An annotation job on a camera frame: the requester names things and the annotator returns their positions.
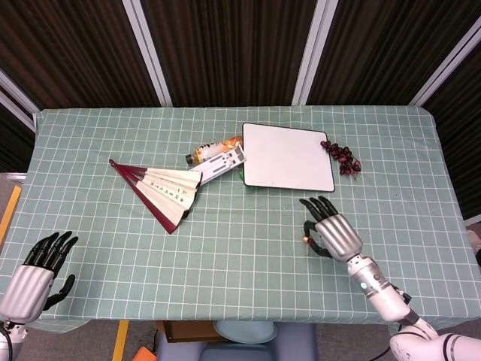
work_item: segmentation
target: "gray floor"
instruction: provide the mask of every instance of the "gray floor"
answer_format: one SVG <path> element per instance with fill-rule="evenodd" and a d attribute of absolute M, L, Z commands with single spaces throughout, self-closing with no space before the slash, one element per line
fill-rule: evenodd
<path fill-rule="evenodd" d="M 14 182 L 10 182 L 3 174 L 0 174 L 0 220 L 2 220 L 3 213 L 5 212 L 14 187 Z"/>
<path fill-rule="evenodd" d="M 0 216 L 3 215 L 13 186 L 0 175 Z M 31 329 L 18 360 L 112 359 L 117 327 L 116 321 L 97 320 L 61 335 Z M 319 324 L 316 332 L 319 361 L 367 361 L 385 350 L 389 343 L 387 326 Z M 446 332 L 481 338 L 481 320 L 466 322 L 440 333 Z M 123 359 L 132 360 L 140 346 L 152 344 L 154 333 L 152 322 L 130 322 Z M 395 361 L 395 358 L 388 353 L 381 360 Z"/>

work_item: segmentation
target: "folding fan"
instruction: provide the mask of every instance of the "folding fan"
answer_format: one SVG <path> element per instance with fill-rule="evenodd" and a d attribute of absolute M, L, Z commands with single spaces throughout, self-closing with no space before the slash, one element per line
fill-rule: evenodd
<path fill-rule="evenodd" d="M 201 171 L 141 168 L 109 163 L 126 180 L 154 217 L 172 233 L 187 217 L 202 181 Z"/>

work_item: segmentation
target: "yellow floor stripe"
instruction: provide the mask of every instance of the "yellow floor stripe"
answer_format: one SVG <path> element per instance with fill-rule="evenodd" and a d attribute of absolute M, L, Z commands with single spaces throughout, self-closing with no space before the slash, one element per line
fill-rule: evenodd
<path fill-rule="evenodd" d="M 117 331 L 117 340 L 115 341 L 115 348 L 113 349 L 112 361 L 122 361 L 123 348 L 126 345 L 127 329 L 129 322 L 121 320 L 119 322 L 119 329 Z"/>
<path fill-rule="evenodd" d="M 3 213 L 2 221 L 0 222 L 0 247 L 3 245 L 5 235 L 7 234 L 8 225 L 10 224 L 10 221 L 14 216 L 15 206 L 17 205 L 21 191 L 22 188 L 20 188 L 19 186 L 14 187 L 14 191 L 12 192 L 10 200 L 7 204 L 7 208 L 5 209 L 5 213 Z"/>

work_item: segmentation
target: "green object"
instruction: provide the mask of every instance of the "green object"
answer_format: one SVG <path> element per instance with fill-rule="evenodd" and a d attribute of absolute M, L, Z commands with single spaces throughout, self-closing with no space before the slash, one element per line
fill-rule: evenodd
<path fill-rule="evenodd" d="M 246 121 L 323 130 L 356 149 L 358 179 L 335 172 L 336 191 L 323 195 L 357 229 L 363 253 L 416 295 L 413 307 L 434 327 L 479 316 L 481 275 L 433 118 L 416 107 L 42 111 L 0 292 L 35 242 L 71 230 L 79 241 L 52 293 L 66 275 L 77 279 L 42 315 L 40 326 L 53 331 L 92 318 L 379 322 L 346 265 L 306 256 L 302 226 L 313 218 L 298 199 L 315 193 L 251 192 L 230 171 L 199 190 L 167 235 L 108 163 L 187 169 L 192 147 L 240 134 Z"/>

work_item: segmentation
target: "robotic hand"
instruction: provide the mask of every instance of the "robotic hand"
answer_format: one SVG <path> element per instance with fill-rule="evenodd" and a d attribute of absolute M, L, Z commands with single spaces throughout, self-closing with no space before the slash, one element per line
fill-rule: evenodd
<path fill-rule="evenodd" d="M 316 222 L 304 222 L 303 241 L 320 256 L 346 262 L 349 275 L 355 279 L 382 319 L 404 326 L 389 342 L 399 361 L 479 359 L 481 340 L 453 334 L 439 336 L 403 300 L 408 296 L 384 278 L 379 266 L 369 256 L 361 254 L 361 239 L 332 203 L 322 196 L 318 199 L 311 197 L 309 201 L 300 199 Z M 310 230 L 321 235 L 326 248 L 313 240 Z"/>
<path fill-rule="evenodd" d="M 74 285 L 69 275 L 59 293 L 48 296 L 53 281 L 78 237 L 68 231 L 59 237 L 53 233 L 30 250 L 25 262 L 17 268 L 0 302 L 0 361 L 15 360 L 27 336 L 26 324 L 38 319 L 42 311 L 62 301 Z"/>

